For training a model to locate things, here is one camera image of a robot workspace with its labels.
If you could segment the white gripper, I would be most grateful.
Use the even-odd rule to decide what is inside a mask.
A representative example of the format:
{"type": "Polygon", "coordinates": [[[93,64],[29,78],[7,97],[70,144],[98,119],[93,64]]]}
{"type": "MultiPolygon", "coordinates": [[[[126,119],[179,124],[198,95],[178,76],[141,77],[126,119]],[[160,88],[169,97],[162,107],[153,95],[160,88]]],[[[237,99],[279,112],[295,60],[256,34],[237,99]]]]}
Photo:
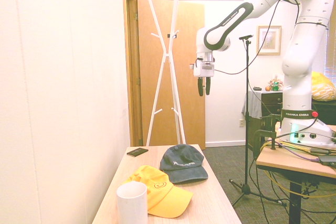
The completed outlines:
{"type": "Polygon", "coordinates": [[[202,97],[204,94],[203,88],[203,77],[206,77],[205,92],[209,95],[211,88],[211,77],[214,76],[214,64],[206,61],[196,61],[193,67],[193,75],[198,77],[197,87],[199,96],[202,97]]]}

